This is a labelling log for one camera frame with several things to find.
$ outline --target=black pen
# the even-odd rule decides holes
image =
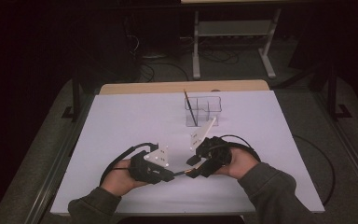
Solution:
[[[186,90],[183,90],[183,91],[185,92],[185,97],[186,97],[188,109],[190,109],[191,117],[193,117],[194,124],[195,124],[196,126],[199,126],[198,123],[197,123],[197,121],[196,121],[196,118],[194,117],[193,109],[191,108],[190,101],[188,100],[187,92],[186,92]]]

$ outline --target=person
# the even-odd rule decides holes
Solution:
[[[228,175],[238,180],[255,206],[260,223],[323,223],[296,197],[296,181],[292,176],[267,163],[258,162],[250,153],[239,148],[232,148],[231,153],[230,165],[221,167],[215,175]],[[130,160],[116,165],[117,168],[129,166]],[[112,170],[100,187],[68,204],[72,222],[110,223],[121,197],[146,184],[135,181],[127,170]]]

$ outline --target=white triangular bracket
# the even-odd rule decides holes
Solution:
[[[146,161],[150,161],[156,165],[161,167],[167,167],[168,164],[168,147],[166,148],[158,148],[147,155],[144,155],[144,159]]]
[[[204,125],[191,134],[190,150],[194,150],[201,145],[215,121],[216,117],[213,117],[213,119],[208,120],[208,122],[204,123]]]

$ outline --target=white metal stand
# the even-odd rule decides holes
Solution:
[[[259,49],[261,60],[269,78],[275,78],[275,72],[269,61],[269,46],[275,33],[281,9],[275,10],[272,20],[264,21],[199,21],[199,12],[195,13],[194,20],[194,51],[193,51],[193,78],[198,80],[200,75],[199,36],[217,35],[265,35],[267,37],[264,48]]]

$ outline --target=forearm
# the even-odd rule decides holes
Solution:
[[[295,195],[296,181],[259,163],[238,182],[255,206],[260,223],[321,223]]]
[[[104,224],[110,222],[120,200],[105,189],[96,188],[89,195],[71,201],[68,210],[75,224]]]

